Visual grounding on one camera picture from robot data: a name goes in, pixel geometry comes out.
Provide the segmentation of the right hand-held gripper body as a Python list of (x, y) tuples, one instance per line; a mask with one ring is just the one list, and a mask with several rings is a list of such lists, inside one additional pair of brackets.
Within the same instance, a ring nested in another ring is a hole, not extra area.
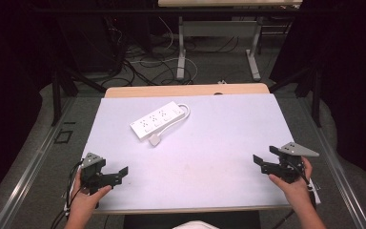
[(305, 176), (305, 166), (301, 159), (303, 156), (319, 156), (319, 153), (295, 142), (289, 142), (277, 149), (282, 153), (282, 156), (278, 156), (277, 164), (264, 161), (268, 170), (266, 175), (273, 174), (287, 183), (293, 183), (299, 177)]

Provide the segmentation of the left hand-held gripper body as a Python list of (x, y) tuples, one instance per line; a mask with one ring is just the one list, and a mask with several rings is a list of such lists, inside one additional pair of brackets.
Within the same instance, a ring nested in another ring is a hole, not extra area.
[(81, 164), (81, 184), (90, 191), (96, 193), (102, 187), (111, 185), (111, 180), (119, 177), (116, 174), (103, 174), (101, 169), (106, 165), (106, 159), (93, 153), (87, 153)]

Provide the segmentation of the white power strip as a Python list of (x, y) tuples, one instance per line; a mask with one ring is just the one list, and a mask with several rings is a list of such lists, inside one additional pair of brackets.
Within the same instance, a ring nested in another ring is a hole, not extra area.
[(176, 121), (187, 117), (190, 109), (185, 104), (170, 102), (161, 108), (135, 120), (130, 124), (139, 140), (144, 140), (156, 134)]

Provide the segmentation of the person's right hand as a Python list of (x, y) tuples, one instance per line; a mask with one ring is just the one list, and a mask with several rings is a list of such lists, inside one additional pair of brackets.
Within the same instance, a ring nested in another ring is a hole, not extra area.
[(307, 180), (299, 178), (293, 183), (287, 183), (273, 174), (268, 175), (269, 180), (281, 189), (285, 198), (296, 212), (305, 212), (307, 208), (314, 208), (310, 199), (310, 192), (307, 184), (311, 177), (313, 167), (306, 157), (302, 157), (301, 159), (305, 166), (305, 177)]

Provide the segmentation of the person's left hand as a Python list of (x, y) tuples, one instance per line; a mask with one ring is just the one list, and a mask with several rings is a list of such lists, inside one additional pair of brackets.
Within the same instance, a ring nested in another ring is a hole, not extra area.
[(78, 170), (75, 176), (73, 189), (71, 192), (72, 202), (70, 215), (92, 215), (96, 204), (104, 197), (112, 187), (107, 185), (99, 189), (96, 193), (84, 193), (81, 184), (81, 171)]

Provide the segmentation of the white table cover sheet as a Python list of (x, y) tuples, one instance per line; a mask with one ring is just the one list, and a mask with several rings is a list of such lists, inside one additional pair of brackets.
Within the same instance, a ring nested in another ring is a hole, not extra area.
[(157, 146), (139, 140), (132, 123), (169, 103), (167, 97), (104, 98), (87, 152), (106, 159), (103, 173), (128, 168), (100, 200), (102, 214), (233, 211), (279, 208), (288, 202), (253, 157), (276, 163), (272, 146), (293, 136), (272, 94), (178, 96), (189, 117)]

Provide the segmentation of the person's white clothing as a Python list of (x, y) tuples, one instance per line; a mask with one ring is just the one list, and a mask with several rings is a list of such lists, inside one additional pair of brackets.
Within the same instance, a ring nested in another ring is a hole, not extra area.
[(201, 220), (192, 220), (177, 225), (173, 229), (219, 229), (219, 228)]

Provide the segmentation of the desk with white legs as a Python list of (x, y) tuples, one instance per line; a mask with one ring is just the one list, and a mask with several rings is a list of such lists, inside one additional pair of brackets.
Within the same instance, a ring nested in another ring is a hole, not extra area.
[[(282, 10), (284, 7), (296, 8), (303, 0), (158, 0), (158, 6), (177, 8), (178, 10)], [(200, 19), (193, 21), (185, 16), (178, 17), (178, 45), (179, 55), (177, 60), (176, 78), (182, 79), (185, 76), (184, 69), (188, 58), (184, 46), (185, 38), (192, 37), (250, 37), (253, 39), (252, 46), (246, 50), (248, 64), (251, 70), (251, 77), (254, 81), (260, 81), (261, 76), (255, 62), (254, 54), (262, 30), (262, 16), (253, 16), (252, 20), (247, 19), (217, 19), (216, 21)]]

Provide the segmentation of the black floor socket frame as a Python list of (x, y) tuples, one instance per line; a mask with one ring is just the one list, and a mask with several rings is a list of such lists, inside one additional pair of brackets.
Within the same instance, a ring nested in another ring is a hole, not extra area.
[(54, 143), (55, 144), (67, 144), (70, 141), (72, 134), (73, 134), (73, 131), (60, 130), (60, 132), (54, 139)]

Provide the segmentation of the metal floor rail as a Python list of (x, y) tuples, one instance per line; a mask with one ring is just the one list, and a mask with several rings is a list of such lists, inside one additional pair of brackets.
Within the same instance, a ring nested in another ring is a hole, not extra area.
[(337, 128), (329, 108), (319, 102), (319, 119), (314, 120), (312, 99), (300, 98), (299, 104), (312, 125), (323, 158), (356, 229), (366, 229), (366, 172), (337, 152)]
[[(71, 168), (81, 157), (79, 100), (65, 100), (55, 125), (42, 114), (0, 187), (0, 229), (51, 229), (65, 205)], [(67, 144), (55, 144), (60, 132), (73, 131)]]

